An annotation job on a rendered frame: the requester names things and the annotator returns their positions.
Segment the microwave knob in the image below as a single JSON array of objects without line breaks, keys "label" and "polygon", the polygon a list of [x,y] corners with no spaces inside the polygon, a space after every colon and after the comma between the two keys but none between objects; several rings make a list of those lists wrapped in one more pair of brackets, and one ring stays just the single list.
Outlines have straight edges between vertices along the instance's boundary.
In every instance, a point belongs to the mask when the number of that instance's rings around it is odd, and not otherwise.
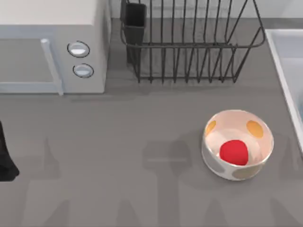
[{"label": "microwave knob", "polygon": [[74,75],[79,78],[89,78],[94,74],[94,69],[88,64],[75,65],[72,68]]},{"label": "microwave knob", "polygon": [[90,54],[90,47],[81,41],[69,43],[67,45],[68,53],[76,58],[85,58]]}]

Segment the white bowl with coloured dots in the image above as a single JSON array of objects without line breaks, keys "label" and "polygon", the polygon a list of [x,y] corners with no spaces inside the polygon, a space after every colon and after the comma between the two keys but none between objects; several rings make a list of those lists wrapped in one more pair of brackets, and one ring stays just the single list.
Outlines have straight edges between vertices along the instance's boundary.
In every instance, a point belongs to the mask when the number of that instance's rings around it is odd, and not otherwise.
[{"label": "white bowl with coloured dots", "polygon": [[267,124],[244,110],[223,110],[206,123],[201,154],[217,176],[243,181],[253,178],[265,165],[274,148]]}]

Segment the black cutlery holder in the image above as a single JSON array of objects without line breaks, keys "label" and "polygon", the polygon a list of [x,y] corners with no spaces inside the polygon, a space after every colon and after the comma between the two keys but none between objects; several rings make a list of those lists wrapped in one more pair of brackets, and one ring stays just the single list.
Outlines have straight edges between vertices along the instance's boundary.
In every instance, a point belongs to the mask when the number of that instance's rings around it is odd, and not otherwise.
[{"label": "black cutlery holder", "polygon": [[139,63],[140,46],[143,43],[146,28],[146,14],[147,6],[145,4],[121,0],[120,20],[129,64],[137,65]]}]

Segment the pale microwave oven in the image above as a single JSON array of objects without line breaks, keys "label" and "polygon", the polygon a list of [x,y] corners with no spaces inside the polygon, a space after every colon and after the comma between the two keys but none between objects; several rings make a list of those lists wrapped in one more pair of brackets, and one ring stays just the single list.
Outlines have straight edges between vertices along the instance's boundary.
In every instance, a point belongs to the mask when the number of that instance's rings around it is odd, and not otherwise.
[{"label": "pale microwave oven", "polygon": [[[104,92],[110,37],[108,0],[0,0],[0,39],[49,39],[64,95]],[[76,41],[90,47],[87,57],[68,53],[67,45]],[[94,69],[89,78],[79,78],[72,71],[83,63]]]}]

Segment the microwave door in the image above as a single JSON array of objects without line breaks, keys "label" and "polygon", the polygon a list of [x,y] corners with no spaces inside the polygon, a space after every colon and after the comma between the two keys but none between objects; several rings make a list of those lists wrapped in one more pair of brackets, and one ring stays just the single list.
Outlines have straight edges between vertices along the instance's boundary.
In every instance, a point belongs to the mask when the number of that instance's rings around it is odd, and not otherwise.
[{"label": "microwave door", "polygon": [[0,39],[0,94],[58,94],[41,39]]}]

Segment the white sink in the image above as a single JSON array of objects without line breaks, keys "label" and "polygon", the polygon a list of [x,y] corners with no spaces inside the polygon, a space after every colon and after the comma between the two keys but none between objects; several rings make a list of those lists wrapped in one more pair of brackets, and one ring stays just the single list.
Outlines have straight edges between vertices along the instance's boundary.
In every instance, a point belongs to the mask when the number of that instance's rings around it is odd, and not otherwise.
[{"label": "white sink", "polygon": [[303,157],[303,29],[265,32]]}]

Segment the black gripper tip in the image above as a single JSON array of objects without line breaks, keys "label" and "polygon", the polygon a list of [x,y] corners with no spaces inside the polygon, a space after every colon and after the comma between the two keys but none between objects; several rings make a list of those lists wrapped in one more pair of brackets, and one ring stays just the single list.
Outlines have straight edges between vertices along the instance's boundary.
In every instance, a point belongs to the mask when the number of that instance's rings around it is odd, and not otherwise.
[{"label": "black gripper tip", "polygon": [[19,176],[19,173],[19,169],[9,154],[3,126],[0,121],[0,182],[12,182]]}]

